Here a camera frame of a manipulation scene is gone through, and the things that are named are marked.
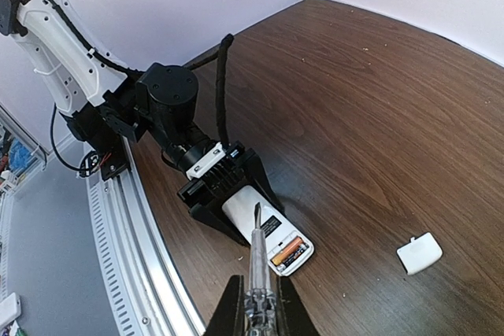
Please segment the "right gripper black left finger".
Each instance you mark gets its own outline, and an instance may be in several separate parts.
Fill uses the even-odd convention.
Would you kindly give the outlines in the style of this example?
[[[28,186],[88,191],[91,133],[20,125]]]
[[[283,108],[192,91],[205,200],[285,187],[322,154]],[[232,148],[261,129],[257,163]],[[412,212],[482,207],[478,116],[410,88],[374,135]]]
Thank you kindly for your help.
[[[243,336],[246,326],[245,282],[232,275],[206,327],[205,336]]]

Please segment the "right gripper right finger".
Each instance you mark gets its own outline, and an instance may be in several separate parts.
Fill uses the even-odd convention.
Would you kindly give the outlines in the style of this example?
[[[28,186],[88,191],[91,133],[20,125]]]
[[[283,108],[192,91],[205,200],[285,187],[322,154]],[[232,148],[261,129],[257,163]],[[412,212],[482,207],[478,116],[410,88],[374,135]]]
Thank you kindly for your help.
[[[276,295],[276,321],[278,335],[319,335],[319,332],[309,317],[309,314],[289,277],[276,277]]]

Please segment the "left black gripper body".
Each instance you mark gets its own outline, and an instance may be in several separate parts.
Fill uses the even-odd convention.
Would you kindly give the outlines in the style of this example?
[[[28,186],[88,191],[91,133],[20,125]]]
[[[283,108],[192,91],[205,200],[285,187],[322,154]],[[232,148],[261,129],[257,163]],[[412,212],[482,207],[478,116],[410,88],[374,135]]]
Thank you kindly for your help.
[[[184,175],[194,163],[210,151],[212,146],[194,146],[187,152],[177,157],[176,168]],[[238,190],[249,185],[249,180],[243,170],[246,153],[255,153],[252,149],[243,146],[232,146],[239,154],[236,157],[225,157],[213,166],[201,179],[189,180],[178,190],[179,199],[190,210],[198,202],[207,203],[213,199],[223,201],[223,204]]]

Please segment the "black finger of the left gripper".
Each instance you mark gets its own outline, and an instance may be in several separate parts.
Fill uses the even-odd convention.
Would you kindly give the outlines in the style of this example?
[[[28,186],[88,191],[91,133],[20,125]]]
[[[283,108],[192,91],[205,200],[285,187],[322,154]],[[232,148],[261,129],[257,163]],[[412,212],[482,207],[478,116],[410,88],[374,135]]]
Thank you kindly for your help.
[[[249,183],[281,214],[285,213],[284,206],[273,191],[261,158],[256,153],[246,153],[243,170]]]

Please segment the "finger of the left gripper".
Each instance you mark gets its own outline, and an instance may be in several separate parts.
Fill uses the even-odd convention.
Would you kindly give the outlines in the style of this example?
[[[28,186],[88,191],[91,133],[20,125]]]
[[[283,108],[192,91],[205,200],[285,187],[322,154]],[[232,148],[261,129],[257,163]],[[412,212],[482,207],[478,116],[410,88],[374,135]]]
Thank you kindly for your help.
[[[191,206],[189,213],[194,220],[225,234],[241,246],[248,246],[250,243],[224,214],[222,205],[223,201],[218,199],[213,199],[207,203],[198,202],[196,205]]]

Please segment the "clear handle screwdriver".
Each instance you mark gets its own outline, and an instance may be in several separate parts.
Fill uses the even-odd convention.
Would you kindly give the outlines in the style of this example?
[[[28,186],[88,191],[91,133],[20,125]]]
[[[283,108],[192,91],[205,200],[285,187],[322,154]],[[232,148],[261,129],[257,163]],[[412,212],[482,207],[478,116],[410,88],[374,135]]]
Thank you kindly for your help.
[[[245,293],[246,335],[277,335],[276,295],[272,291],[265,243],[261,229],[261,203],[254,206],[251,233],[248,291]]]

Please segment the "white red remote control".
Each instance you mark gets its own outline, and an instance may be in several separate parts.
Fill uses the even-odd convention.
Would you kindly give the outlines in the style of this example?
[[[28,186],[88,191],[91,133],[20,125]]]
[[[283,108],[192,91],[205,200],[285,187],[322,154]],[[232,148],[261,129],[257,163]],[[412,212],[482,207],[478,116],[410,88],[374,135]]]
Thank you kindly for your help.
[[[269,267],[281,276],[292,275],[314,254],[315,248],[290,220],[276,210],[252,186],[245,186],[229,198],[222,206],[224,214],[250,242],[254,227],[254,206],[261,203],[261,229],[265,232],[265,243]],[[301,237],[308,249],[287,269],[280,271],[271,259],[295,237]]]

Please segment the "black battery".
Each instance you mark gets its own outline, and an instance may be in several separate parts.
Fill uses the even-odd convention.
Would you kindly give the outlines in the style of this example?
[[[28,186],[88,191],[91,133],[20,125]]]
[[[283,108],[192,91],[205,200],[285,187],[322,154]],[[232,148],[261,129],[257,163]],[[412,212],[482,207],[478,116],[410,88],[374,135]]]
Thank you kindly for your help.
[[[299,245],[291,254],[289,254],[278,266],[280,271],[284,271],[290,265],[292,265],[306,250],[308,249],[308,245],[302,243]]]

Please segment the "orange battery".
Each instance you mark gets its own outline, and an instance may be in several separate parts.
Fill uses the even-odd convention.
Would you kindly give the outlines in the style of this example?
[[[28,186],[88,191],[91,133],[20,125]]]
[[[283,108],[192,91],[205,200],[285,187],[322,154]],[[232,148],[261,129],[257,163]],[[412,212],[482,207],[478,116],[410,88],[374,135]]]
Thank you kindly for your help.
[[[303,244],[303,240],[301,237],[295,237],[292,241],[290,241],[282,250],[280,250],[271,261],[279,266],[284,260],[286,260],[292,253],[294,253],[300,245]]]

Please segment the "white battery cover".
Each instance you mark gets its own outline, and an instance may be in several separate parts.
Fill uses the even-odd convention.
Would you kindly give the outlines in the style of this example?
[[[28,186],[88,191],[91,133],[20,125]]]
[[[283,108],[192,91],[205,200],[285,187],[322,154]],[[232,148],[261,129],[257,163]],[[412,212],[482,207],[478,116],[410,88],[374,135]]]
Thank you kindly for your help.
[[[415,275],[432,266],[443,255],[443,250],[432,233],[412,237],[410,241],[396,251],[407,275]]]

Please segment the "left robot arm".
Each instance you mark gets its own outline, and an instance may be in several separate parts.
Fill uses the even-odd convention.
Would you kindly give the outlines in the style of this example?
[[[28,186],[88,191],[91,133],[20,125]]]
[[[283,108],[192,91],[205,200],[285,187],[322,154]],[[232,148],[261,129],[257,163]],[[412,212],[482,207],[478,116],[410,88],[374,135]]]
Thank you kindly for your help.
[[[130,166],[126,142],[149,134],[162,162],[186,176],[178,195],[193,219],[246,245],[245,221],[255,205],[284,216],[261,158],[228,135],[225,83],[233,35],[205,58],[216,63],[217,138],[210,138],[194,120],[199,63],[129,68],[81,24],[69,0],[1,0],[1,33],[29,55],[53,97],[54,115],[97,154],[95,163],[77,167],[81,176],[117,177]]]

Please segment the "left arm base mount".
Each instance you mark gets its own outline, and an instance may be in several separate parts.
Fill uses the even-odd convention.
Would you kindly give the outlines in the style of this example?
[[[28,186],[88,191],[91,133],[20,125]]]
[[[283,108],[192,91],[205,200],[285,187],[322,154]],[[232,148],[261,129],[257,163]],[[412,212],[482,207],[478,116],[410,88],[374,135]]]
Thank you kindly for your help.
[[[99,153],[95,150],[88,152],[80,163],[80,169],[76,177],[85,179],[99,173],[102,180],[106,181],[118,177],[120,173],[130,168],[131,163],[127,156],[125,144],[119,138],[113,147],[105,153]]]

